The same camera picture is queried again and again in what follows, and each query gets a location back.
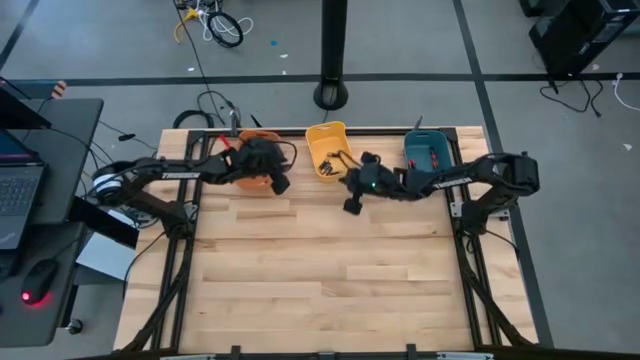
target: orange basket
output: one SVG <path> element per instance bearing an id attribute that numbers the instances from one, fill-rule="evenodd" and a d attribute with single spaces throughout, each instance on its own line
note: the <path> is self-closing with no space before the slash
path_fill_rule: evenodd
<path id="1" fill-rule="evenodd" d="M 242 144 L 244 144 L 247 140 L 261 137 L 267 140 L 279 141 L 280 135 L 270 132 L 270 131 L 262 131 L 262 130 L 245 130 L 238 135 L 238 140 L 234 144 L 234 148 L 240 149 Z M 271 190 L 271 183 L 273 181 L 269 176 L 256 176 L 254 178 L 245 178 L 236 180 L 234 183 L 238 185 L 242 190 L 252 190 L 252 191 L 265 191 Z"/>
<path id="2" fill-rule="evenodd" d="M 320 181 L 328 183 L 344 177 L 348 170 L 347 167 L 340 159 L 330 158 L 327 154 L 342 150 L 351 156 L 351 147 L 349 147 L 349 142 L 347 141 L 347 128 L 345 125 L 339 121 L 314 125 L 307 129 L 305 136 L 309 144 L 309 151 L 311 151 L 313 167 L 316 170 L 316 174 L 320 177 Z M 333 171 L 338 172 L 338 174 L 322 174 L 320 166 L 324 161 L 330 162 Z"/>

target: black pole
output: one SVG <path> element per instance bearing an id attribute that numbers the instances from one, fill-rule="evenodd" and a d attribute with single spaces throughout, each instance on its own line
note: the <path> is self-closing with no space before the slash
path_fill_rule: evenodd
<path id="1" fill-rule="evenodd" d="M 322 73 L 313 101 L 323 110 L 338 110 L 349 99 L 344 86 L 344 43 L 348 0 L 322 0 Z"/>

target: wooden table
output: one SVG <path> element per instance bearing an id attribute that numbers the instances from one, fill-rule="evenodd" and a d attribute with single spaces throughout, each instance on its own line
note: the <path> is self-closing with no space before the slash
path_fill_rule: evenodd
<path id="1" fill-rule="evenodd" d="M 481 127 L 456 130 L 464 161 L 487 153 Z M 186 136 L 165 130 L 159 155 L 182 158 Z M 444 192 L 415 203 L 365 196 L 362 214 L 352 216 L 342 210 L 344 185 L 318 181 L 304 138 L 287 140 L 299 155 L 282 196 L 204 186 L 180 353 L 229 353 L 232 345 L 244 353 L 405 351 L 407 343 L 418 351 L 472 349 Z M 389 167 L 403 166 L 401 136 L 349 142 L 357 157 L 368 150 Z M 150 191 L 171 200 L 177 185 L 156 182 Z M 474 197 L 486 189 L 470 187 Z M 510 238 L 508 222 L 492 219 L 487 227 Z M 137 251 L 160 232 L 159 225 L 143 231 Z M 481 242 L 496 302 L 535 342 L 513 248 L 492 235 Z M 134 266 L 115 348 L 155 307 L 166 248 L 160 240 Z M 476 306 L 488 343 L 477 297 Z M 169 333 L 170 325 L 163 345 Z"/>

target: pole base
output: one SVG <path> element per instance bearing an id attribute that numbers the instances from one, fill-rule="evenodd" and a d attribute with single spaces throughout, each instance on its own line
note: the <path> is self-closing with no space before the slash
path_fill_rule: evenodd
<path id="1" fill-rule="evenodd" d="M 329 102 L 326 102 L 325 94 L 329 94 Z M 349 92 L 342 78 L 330 80 L 323 77 L 313 92 L 313 101 L 322 110 L 338 110 L 347 104 L 347 100 Z"/>

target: laptop keyboard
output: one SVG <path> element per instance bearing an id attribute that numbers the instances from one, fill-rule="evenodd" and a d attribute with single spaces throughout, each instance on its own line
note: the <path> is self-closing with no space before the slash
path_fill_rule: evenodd
<path id="1" fill-rule="evenodd" d="M 0 177 L 0 216 L 25 215 L 37 184 L 37 177 Z"/>

